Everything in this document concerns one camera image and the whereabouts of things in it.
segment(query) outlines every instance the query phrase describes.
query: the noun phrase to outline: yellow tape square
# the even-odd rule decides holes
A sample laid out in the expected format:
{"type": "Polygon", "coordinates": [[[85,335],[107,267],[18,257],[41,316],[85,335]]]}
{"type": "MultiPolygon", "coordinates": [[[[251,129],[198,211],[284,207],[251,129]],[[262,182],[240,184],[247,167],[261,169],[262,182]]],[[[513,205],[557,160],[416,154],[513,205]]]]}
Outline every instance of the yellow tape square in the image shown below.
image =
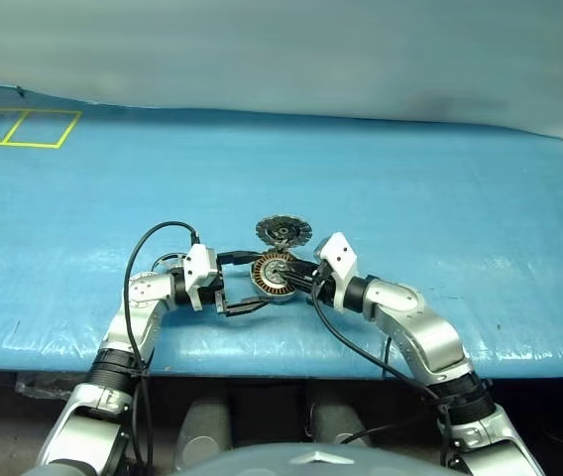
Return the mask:
{"type": "Polygon", "coordinates": [[[15,123],[6,133],[6,135],[0,141],[0,146],[4,147],[34,147],[40,149],[58,149],[67,139],[67,136],[70,134],[76,123],[78,122],[79,118],[81,117],[81,111],[67,111],[61,109],[31,109],[31,108],[21,108],[21,107],[0,107],[0,112],[16,112],[19,113],[19,116],[15,120],[15,123]],[[31,115],[36,113],[46,113],[46,114],[65,114],[71,117],[71,120],[67,127],[61,133],[61,136],[57,139],[56,142],[16,142],[12,141],[11,138],[15,135],[18,131],[20,126],[24,123],[24,121],[31,115]]]}

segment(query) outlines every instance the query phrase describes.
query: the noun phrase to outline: blue table surface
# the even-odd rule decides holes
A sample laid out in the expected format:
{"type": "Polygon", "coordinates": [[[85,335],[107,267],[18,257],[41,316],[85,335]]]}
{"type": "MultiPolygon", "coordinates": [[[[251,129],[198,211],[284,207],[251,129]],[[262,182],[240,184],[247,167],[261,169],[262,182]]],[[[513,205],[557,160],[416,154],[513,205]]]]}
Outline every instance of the blue table surface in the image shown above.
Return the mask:
{"type": "MultiPolygon", "coordinates": [[[[261,250],[255,224],[290,213],[343,231],[362,274],[407,283],[458,329],[479,373],[563,376],[563,142],[492,127],[148,110],[0,88],[0,106],[83,112],[58,150],[0,147],[0,369],[84,371],[119,306],[137,239],[167,219],[218,252],[261,250]]],[[[56,137],[29,119],[21,134],[56,137]]],[[[0,120],[0,138],[7,127],[0,120]]],[[[136,271],[188,236],[166,230],[136,271]]],[[[250,296],[247,267],[227,275],[250,296]]],[[[385,337],[332,316],[366,350],[385,337]]],[[[392,361],[402,366],[395,351],[392,361]]],[[[153,371],[379,378],[301,302],[226,318],[168,314],[153,371]]]]}

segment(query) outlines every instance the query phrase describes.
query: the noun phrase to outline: white backdrop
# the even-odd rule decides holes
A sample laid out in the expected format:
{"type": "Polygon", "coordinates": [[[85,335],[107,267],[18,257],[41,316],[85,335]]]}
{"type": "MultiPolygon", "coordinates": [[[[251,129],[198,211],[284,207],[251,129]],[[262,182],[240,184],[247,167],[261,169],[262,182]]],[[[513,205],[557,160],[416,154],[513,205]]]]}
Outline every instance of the white backdrop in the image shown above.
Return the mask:
{"type": "Polygon", "coordinates": [[[0,0],[0,83],[563,136],[563,0],[0,0]]]}

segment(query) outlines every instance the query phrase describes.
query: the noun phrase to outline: black cable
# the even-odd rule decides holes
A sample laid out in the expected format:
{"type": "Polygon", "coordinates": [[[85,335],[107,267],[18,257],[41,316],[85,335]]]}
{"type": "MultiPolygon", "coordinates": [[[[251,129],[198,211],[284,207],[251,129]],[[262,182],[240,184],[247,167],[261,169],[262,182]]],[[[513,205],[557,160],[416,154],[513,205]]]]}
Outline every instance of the black cable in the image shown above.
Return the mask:
{"type": "Polygon", "coordinates": [[[316,311],[317,315],[321,319],[321,322],[323,322],[323,325],[326,326],[326,328],[330,331],[330,333],[332,335],[334,335],[337,338],[337,340],[339,340],[343,345],[348,347],[350,350],[356,352],[361,357],[363,357],[364,359],[366,359],[366,360],[372,362],[373,364],[377,365],[378,367],[380,367],[384,371],[389,372],[390,374],[394,375],[401,382],[408,385],[410,388],[412,388],[413,390],[415,390],[419,394],[422,394],[422,395],[430,398],[431,401],[435,405],[438,405],[438,409],[440,410],[440,412],[443,416],[443,419],[444,419],[444,430],[442,431],[443,454],[441,456],[443,457],[443,461],[446,465],[447,454],[449,452],[449,445],[450,445],[450,441],[451,441],[451,419],[449,417],[449,411],[447,409],[446,399],[440,399],[435,394],[435,392],[433,392],[428,387],[416,382],[413,379],[410,379],[409,377],[404,375],[402,372],[400,372],[397,369],[395,369],[394,367],[392,367],[390,364],[387,364],[386,362],[382,361],[381,359],[378,359],[377,357],[375,357],[371,353],[366,352],[361,347],[359,347],[354,342],[352,342],[350,339],[348,339],[341,332],[339,332],[339,330],[336,327],[334,327],[332,322],[330,322],[328,317],[323,312],[323,309],[321,308],[321,303],[319,302],[319,299],[318,299],[320,288],[323,285],[323,283],[325,282],[325,278],[327,277],[327,275],[329,275],[331,272],[332,272],[332,269],[330,268],[330,265],[325,261],[322,262],[316,270],[316,273],[314,275],[314,279],[313,279],[313,282],[312,282],[312,290],[310,291],[310,297],[312,298],[312,304],[314,306],[314,310],[316,311]]]}
{"type": "Polygon", "coordinates": [[[444,428],[442,428],[442,446],[440,449],[440,466],[447,467],[449,465],[449,443],[451,442],[451,419],[449,418],[449,410],[441,411],[443,416],[444,428]]]}
{"type": "MultiPolygon", "coordinates": [[[[390,349],[392,348],[392,337],[388,336],[388,341],[385,344],[385,356],[383,358],[383,362],[385,362],[386,365],[390,364],[390,349]]],[[[386,379],[388,377],[388,372],[383,369],[383,380],[386,379]]]]}
{"type": "Polygon", "coordinates": [[[138,407],[139,389],[140,387],[138,385],[134,389],[134,397],[132,399],[132,428],[130,430],[130,433],[132,436],[132,446],[134,447],[134,456],[136,457],[136,462],[141,466],[145,466],[143,455],[141,454],[141,446],[139,444],[139,433],[137,427],[138,412],[136,411],[136,408],[138,407]]]}
{"type": "Polygon", "coordinates": [[[332,322],[330,322],[328,317],[326,317],[326,315],[323,313],[323,309],[321,309],[321,304],[319,303],[319,299],[317,297],[318,294],[319,294],[319,286],[320,286],[319,280],[315,279],[313,284],[312,284],[312,291],[310,292],[310,297],[312,298],[314,310],[317,312],[317,315],[321,319],[321,322],[323,322],[323,325],[326,326],[326,328],[330,331],[330,333],[332,335],[334,335],[343,345],[348,347],[350,350],[356,352],[357,354],[359,354],[364,359],[369,360],[373,364],[379,366],[380,368],[382,368],[386,372],[389,372],[390,374],[394,375],[397,379],[399,379],[401,382],[408,385],[412,389],[416,390],[419,394],[423,394],[423,395],[431,398],[431,400],[433,400],[433,401],[439,400],[438,396],[431,389],[429,389],[429,388],[425,387],[424,385],[416,382],[415,380],[410,379],[409,377],[404,375],[403,372],[395,369],[394,367],[392,367],[389,364],[386,364],[381,359],[378,359],[377,357],[370,354],[369,352],[366,352],[361,347],[359,347],[357,344],[355,344],[350,339],[348,339],[341,332],[339,332],[336,329],[336,327],[334,327],[334,325],[332,325],[332,322]]]}
{"type": "Polygon", "coordinates": [[[348,444],[357,439],[364,438],[365,436],[370,436],[376,433],[383,433],[385,431],[395,431],[397,429],[403,429],[405,427],[412,426],[413,424],[420,423],[421,421],[426,419],[427,415],[428,415],[428,411],[427,409],[424,409],[424,411],[421,414],[412,416],[411,418],[408,418],[404,421],[397,421],[395,423],[383,424],[381,426],[376,426],[374,428],[357,431],[356,433],[351,434],[350,436],[342,440],[341,444],[348,444]]]}
{"type": "Polygon", "coordinates": [[[134,353],[136,368],[140,375],[140,383],[138,385],[141,386],[141,394],[145,407],[145,425],[147,426],[147,462],[145,465],[146,474],[151,474],[152,466],[154,463],[154,427],[152,424],[150,392],[147,384],[148,366],[145,362],[143,362],[141,352],[139,351],[139,346],[136,343],[136,338],[134,337],[134,331],[132,330],[132,317],[130,315],[130,278],[132,276],[132,268],[134,267],[136,257],[138,256],[139,251],[141,251],[141,248],[143,247],[145,242],[158,230],[166,228],[168,226],[179,226],[181,228],[187,229],[191,233],[191,245],[200,242],[198,232],[195,231],[195,229],[187,223],[183,223],[181,221],[164,221],[163,223],[159,223],[158,225],[153,226],[147,232],[145,232],[145,234],[141,237],[141,239],[134,247],[134,250],[132,250],[130,259],[127,262],[127,267],[125,268],[125,278],[123,280],[123,308],[125,310],[125,326],[127,329],[127,336],[130,340],[130,345],[132,346],[132,351],[134,353]]]}

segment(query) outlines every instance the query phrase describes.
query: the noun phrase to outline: gray cylinder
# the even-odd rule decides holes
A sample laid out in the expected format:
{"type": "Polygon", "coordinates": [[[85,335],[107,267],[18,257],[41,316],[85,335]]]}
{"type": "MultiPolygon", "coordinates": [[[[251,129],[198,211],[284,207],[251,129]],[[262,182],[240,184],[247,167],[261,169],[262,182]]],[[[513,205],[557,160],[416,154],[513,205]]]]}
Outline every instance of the gray cylinder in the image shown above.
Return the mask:
{"type": "MultiPolygon", "coordinates": [[[[317,443],[340,443],[365,429],[352,407],[324,389],[313,389],[311,392],[310,425],[312,437],[317,443]]],[[[364,436],[350,444],[371,446],[371,441],[364,436]]]]}
{"type": "Polygon", "coordinates": [[[231,418],[226,400],[222,397],[196,400],[178,434],[173,469],[182,471],[231,447],[231,418]]]}

